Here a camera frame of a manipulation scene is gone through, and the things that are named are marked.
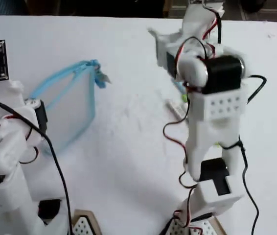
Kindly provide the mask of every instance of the perforated plastic plate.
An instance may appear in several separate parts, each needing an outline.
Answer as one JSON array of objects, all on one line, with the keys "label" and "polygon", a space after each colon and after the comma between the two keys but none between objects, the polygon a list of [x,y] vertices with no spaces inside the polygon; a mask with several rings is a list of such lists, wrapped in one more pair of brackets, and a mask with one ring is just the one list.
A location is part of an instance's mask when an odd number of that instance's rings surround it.
[{"label": "perforated plastic plate", "polygon": [[[203,235],[219,235],[208,221],[195,222],[191,227],[199,227],[203,229]],[[178,223],[172,221],[166,235],[189,235],[189,228],[183,229]],[[199,235],[200,230],[190,229],[191,235]]]},{"label": "perforated plastic plate", "polygon": [[74,235],[95,235],[85,217],[80,217],[78,222],[73,227]]}]

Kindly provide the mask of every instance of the white robot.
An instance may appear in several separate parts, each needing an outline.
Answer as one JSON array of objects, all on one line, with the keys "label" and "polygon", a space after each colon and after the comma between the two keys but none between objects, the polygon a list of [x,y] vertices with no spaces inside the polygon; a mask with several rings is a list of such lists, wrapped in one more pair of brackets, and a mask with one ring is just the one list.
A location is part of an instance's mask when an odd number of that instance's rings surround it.
[{"label": "white robot", "polygon": [[[248,96],[241,81],[250,73],[243,54],[220,44],[222,5],[215,0],[193,1],[179,32],[161,35],[150,29],[156,38],[158,65],[177,82],[184,82],[188,94],[189,136],[184,165],[197,185],[189,187],[189,197],[174,213],[186,229],[192,222],[222,214],[244,195],[237,163],[240,150],[244,151],[239,124]],[[218,43],[209,38],[217,25]],[[221,158],[204,161],[216,142],[223,147]]]},{"label": "white robot", "polygon": [[[20,82],[9,80],[5,42],[0,41],[0,102],[45,132],[47,117],[44,104],[40,100],[24,101],[22,91]],[[42,140],[37,131],[0,107],[0,235],[68,234],[65,195],[34,202],[21,167],[26,150],[35,149],[32,153],[32,159],[35,159],[38,154],[36,146]],[[51,207],[56,207],[54,215],[44,215],[44,212],[50,212]]]}]

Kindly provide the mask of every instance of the dark background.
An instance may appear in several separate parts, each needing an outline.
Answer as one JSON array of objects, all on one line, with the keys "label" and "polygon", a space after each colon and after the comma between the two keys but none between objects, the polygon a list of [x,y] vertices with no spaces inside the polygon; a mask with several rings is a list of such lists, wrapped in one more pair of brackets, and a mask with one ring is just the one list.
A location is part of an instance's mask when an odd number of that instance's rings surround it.
[{"label": "dark background", "polygon": [[[183,18],[188,0],[0,0],[0,15],[72,15],[110,17]],[[277,0],[267,0],[256,13],[244,11],[244,4],[264,0],[226,0],[224,20],[277,21]]]}]

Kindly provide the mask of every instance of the white table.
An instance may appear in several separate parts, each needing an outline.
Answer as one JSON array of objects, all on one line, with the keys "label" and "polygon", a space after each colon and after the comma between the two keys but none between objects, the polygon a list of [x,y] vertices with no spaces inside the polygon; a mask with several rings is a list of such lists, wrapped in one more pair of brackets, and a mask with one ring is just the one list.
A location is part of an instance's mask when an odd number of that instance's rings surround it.
[{"label": "white table", "polygon": [[[82,59],[98,59],[113,82],[96,89],[95,120],[59,155],[75,207],[92,210],[105,235],[157,235],[187,197],[178,183],[183,150],[162,136],[174,119],[164,101],[180,94],[156,65],[150,26],[171,33],[181,20],[0,17],[10,77],[25,84],[25,94]],[[277,23],[223,22],[223,44],[249,55],[252,71],[268,78],[242,119],[241,137],[248,187],[260,208],[255,234],[277,234]],[[248,81],[251,91],[259,82]],[[168,132],[187,138],[185,124]],[[219,153],[213,148],[208,157]],[[25,171],[34,199],[63,192],[51,159],[42,157]],[[219,219],[228,234],[247,235],[254,216],[246,196]]]}]

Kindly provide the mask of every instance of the white plastic bracket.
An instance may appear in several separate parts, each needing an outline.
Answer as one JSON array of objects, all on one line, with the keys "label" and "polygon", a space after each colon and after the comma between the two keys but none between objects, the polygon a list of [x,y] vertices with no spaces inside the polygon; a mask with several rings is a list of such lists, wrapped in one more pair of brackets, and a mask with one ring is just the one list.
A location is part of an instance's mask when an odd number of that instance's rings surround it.
[{"label": "white plastic bracket", "polygon": [[0,142],[0,175],[12,172],[26,149],[26,140],[22,131],[7,134]]}]

